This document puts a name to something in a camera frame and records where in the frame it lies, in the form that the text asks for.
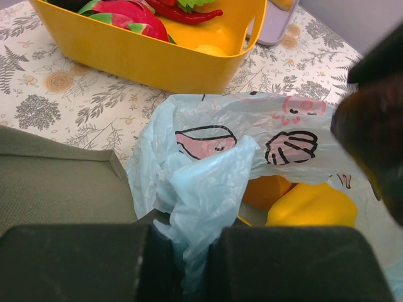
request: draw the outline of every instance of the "toy bell pepper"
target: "toy bell pepper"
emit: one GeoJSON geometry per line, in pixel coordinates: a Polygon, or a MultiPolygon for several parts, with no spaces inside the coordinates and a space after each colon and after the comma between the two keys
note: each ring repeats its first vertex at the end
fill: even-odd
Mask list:
{"type": "Polygon", "coordinates": [[[328,184],[297,184],[269,210],[266,226],[354,227],[357,207],[328,184]]]}
{"type": "Polygon", "coordinates": [[[128,26],[129,23],[125,23],[124,26],[127,26],[132,31],[142,33],[146,36],[150,36],[152,38],[156,38],[165,42],[169,42],[169,36],[165,29],[163,23],[152,14],[152,12],[147,8],[143,3],[131,0],[131,1],[100,1],[93,0],[87,3],[78,13],[79,14],[113,14],[112,19],[110,20],[110,24],[114,25],[119,24],[123,21],[121,16],[126,16],[131,20],[130,24],[141,24],[128,26]]]}

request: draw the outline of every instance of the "red chili pepper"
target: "red chili pepper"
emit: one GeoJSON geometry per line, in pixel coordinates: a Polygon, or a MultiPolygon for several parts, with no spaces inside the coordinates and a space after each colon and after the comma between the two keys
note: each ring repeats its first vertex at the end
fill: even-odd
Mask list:
{"type": "Polygon", "coordinates": [[[159,2],[163,3],[164,5],[175,6],[177,0],[159,0],[159,2]]]}
{"type": "Polygon", "coordinates": [[[152,6],[157,13],[161,16],[177,21],[180,23],[196,25],[202,22],[206,22],[215,17],[222,16],[222,10],[211,11],[209,13],[186,13],[183,9],[163,5],[159,0],[145,0],[150,6],[152,6]]]}

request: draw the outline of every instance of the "table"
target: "table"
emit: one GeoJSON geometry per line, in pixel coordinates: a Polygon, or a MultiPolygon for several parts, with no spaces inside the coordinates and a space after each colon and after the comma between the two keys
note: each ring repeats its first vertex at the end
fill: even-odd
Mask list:
{"type": "MultiPolygon", "coordinates": [[[[301,7],[277,47],[256,45],[226,93],[300,94],[337,103],[358,53],[301,7]]],[[[86,149],[124,165],[169,93],[65,58],[28,2],[0,11],[0,125],[86,149]]]]}

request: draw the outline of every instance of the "gray cloth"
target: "gray cloth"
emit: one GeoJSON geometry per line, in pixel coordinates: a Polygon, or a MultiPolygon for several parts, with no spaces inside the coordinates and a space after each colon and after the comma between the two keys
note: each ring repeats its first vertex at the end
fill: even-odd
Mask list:
{"type": "Polygon", "coordinates": [[[111,150],[0,126],[0,234],[32,223],[132,223],[126,172],[111,150]]]}

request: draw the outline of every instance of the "toy dragon fruit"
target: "toy dragon fruit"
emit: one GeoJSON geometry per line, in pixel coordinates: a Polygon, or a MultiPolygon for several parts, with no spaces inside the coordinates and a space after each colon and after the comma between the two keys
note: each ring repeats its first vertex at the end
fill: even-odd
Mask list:
{"type": "Polygon", "coordinates": [[[160,19],[137,0],[92,0],[78,13],[158,40],[173,42],[160,19]]]}

